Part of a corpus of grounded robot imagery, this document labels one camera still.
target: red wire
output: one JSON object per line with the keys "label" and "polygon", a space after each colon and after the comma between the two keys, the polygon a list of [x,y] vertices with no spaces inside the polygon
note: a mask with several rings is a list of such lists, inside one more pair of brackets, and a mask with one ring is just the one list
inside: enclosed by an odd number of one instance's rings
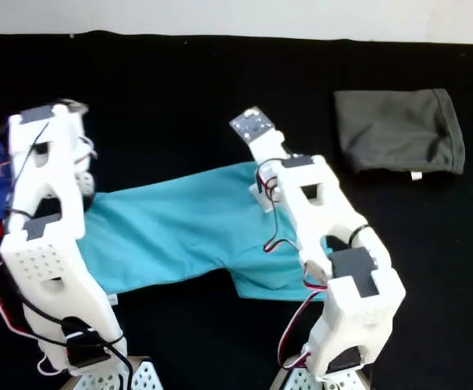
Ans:
{"label": "red wire", "polygon": [[307,279],[307,266],[305,266],[303,268],[303,285],[311,290],[315,290],[315,291],[327,291],[327,286],[322,286],[321,284],[313,284],[311,282],[309,282]]}
{"label": "red wire", "polygon": [[282,368],[284,368],[285,370],[290,370],[294,367],[304,366],[305,365],[305,359],[310,355],[310,352],[305,352],[294,363],[292,363],[288,366],[284,365],[284,361],[283,361],[283,358],[282,358],[282,352],[284,350],[285,342],[287,341],[287,339],[289,338],[291,332],[293,331],[294,325],[296,324],[296,322],[300,318],[300,314],[302,314],[303,310],[309,305],[310,301],[312,301],[312,299],[314,297],[316,297],[319,293],[321,293],[321,292],[320,291],[313,291],[309,294],[309,296],[303,301],[303,303],[300,305],[300,307],[298,307],[298,309],[294,313],[293,317],[289,321],[289,324],[287,325],[287,327],[284,330],[284,334],[280,338],[280,342],[278,343],[278,349],[276,350],[276,359],[278,360],[278,364],[280,364],[280,366]]}
{"label": "red wire", "polygon": [[10,161],[0,162],[0,177],[3,177],[2,168],[3,168],[4,166],[6,166],[7,164],[10,164],[10,163],[11,163]]}

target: teal cloth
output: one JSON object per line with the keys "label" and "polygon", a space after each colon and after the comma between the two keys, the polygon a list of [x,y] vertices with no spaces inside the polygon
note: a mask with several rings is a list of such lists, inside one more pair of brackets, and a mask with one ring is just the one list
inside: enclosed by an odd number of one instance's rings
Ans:
{"label": "teal cloth", "polygon": [[[254,162],[114,193],[98,193],[78,242],[83,259],[106,293],[169,284],[219,268],[231,272],[241,297],[299,301],[297,251],[272,253],[263,244],[275,231],[249,191]],[[295,240],[279,210],[279,234]]]}

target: black wire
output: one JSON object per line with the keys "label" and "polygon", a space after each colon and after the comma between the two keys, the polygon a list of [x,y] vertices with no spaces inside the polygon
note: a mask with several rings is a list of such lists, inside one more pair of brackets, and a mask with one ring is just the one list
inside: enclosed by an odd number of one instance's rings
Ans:
{"label": "black wire", "polygon": [[33,143],[31,144],[31,147],[29,148],[29,150],[28,150],[28,152],[27,152],[27,156],[25,156],[24,163],[22,164],[22,167],[21,167],[20,170],[18,171],[18,175],[15,177],[15,179],[14,179],[13,182],[12,182],[12,185],[11,185],[11,192],[13,192],[13,191],[15,190],[16,183],[18,182],[18,179],[20,178],[20,175],[21,175],[22,172],[24,171],[25,164],[27,164],[28,157],[29,157],[29,156],[31,155],[31,153],[33,152],[34,147],[35,147],[35,145],[36,145],[36,142],[40,139],[41,134],[43,134],[43,132],[45,131],[45,129],[47,128],[47,126],[49,126],[49,123],[50,123],[50,119],[47,120],[47,123],[45,123],[45,126],[43,126],[43,129],[38,133],[38,135],[34,137]]}
{"label": "black wire", "polygon": [[354,238],[356,238],[356,236],[359,234],[359,232],[368,227],[370,227],[370,225],[368,223],[365,223],[364,225],[361,225],[356,230],[354,230],[352,234],[350,234],[350,237],[349,237],[349,246],[352,246],[352,242],[354,241]]}
{"label": "black wire", "polygon": [[262,192],[262,177],[260,176],[260,169],[267,163],[270,163],[271,161],[284,161],[285,158],[279,158],[279,157],[273,157],[273,158],[268,158],[265,161],[262,161],[259,163],[259,165],[256,168],[256,182],[258,185],[258,192]]}
{"label": "black wire", "polygon": [[30,215],[27,211],[19,210],[19,209],[9,209],[8,210],[10,214],[20,214],[23,215],[29,219],[33,219],[33,216]]}

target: gray cloth pouch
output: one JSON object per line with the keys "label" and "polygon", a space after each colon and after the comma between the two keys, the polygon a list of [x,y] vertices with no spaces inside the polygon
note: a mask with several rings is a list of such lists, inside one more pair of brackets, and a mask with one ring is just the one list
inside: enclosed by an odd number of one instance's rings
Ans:
{"label": "gray cloth pouch", "polygon": [[354,171],[462,174],[465,150],[444,89],[334,93],[341,151]]}

